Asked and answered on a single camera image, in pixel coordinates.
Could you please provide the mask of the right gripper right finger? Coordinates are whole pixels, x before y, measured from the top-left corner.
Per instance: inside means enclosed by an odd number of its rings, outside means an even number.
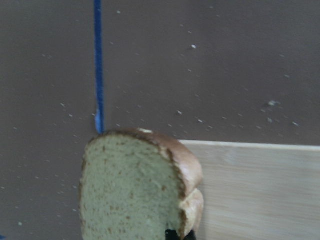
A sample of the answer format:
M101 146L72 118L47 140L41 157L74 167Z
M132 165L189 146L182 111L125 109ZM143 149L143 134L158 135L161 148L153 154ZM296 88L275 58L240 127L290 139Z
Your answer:
M196 234L194 230L191 230L187 236L186 236L186 240L197 240L196 238Z

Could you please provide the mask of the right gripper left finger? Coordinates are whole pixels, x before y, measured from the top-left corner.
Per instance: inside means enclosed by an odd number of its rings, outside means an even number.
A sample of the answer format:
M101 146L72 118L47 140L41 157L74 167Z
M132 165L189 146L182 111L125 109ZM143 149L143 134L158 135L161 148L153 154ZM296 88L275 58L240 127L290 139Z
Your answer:
M176 230L167 229L165 231L165 240L178 240L178 234Z

